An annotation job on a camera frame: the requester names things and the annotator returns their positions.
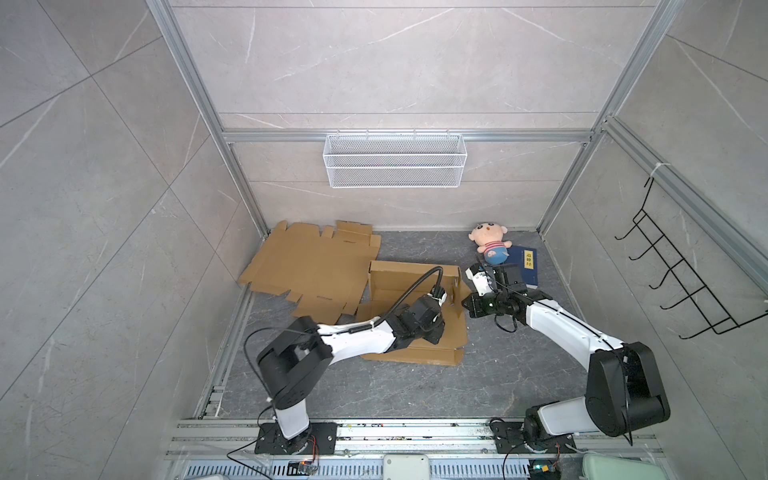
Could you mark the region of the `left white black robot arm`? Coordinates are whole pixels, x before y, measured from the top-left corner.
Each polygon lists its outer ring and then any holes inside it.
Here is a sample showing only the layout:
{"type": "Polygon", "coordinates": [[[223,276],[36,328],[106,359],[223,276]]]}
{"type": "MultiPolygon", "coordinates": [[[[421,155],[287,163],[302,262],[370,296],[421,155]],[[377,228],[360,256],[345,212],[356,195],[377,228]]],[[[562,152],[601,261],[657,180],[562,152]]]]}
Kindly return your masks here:
{"type": "Polygon", "coordinates": [[[411,304],[399,301],[385,314],[347,325],[325,325],[305,316],[283,330],[256,357],[282,437],[310,431],[306,399],[331,365],[367,354],[403,350],[419,339],[436,344],[445,321],[446,294],[427,293],[411,304]]]}

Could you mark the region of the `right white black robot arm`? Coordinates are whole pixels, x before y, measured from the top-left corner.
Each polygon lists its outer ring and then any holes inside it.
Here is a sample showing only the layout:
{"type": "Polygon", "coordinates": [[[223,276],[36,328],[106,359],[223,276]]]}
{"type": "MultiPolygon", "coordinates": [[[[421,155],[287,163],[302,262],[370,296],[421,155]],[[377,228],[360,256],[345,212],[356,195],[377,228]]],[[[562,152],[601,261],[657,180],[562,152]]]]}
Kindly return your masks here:
{"type": "Polygon", "coordinates": [[[601,432],[624,436],[667,421],[671,408],[653,351],[577,318],[550,295],[526,285],[514,264],[476,263],[465,275],[474,292],[462,301],[472,318],[510,316],[552,340],[587,371],[585,394],[529,408],[523,422],[532,448],[555,437],[601,432]]]}

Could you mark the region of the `brown cardboard box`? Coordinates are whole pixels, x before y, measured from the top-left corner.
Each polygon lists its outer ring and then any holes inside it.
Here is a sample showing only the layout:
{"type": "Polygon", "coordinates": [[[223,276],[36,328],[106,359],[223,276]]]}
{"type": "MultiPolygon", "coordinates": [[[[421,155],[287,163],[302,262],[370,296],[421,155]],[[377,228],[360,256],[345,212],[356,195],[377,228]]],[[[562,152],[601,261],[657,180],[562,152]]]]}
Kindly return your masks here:
{"type": "Polygon", "coordinates": [[[422,283],[428,264],[378,261],[371,263],[371,301],[359,306],[357,319],[369,320],[394,310],[393,332],[404,334],[385,353],[366,354],[370,361],[457,366],[468,343],[461,300],[470,293],[459,267],[444,265],[422,283]]]}

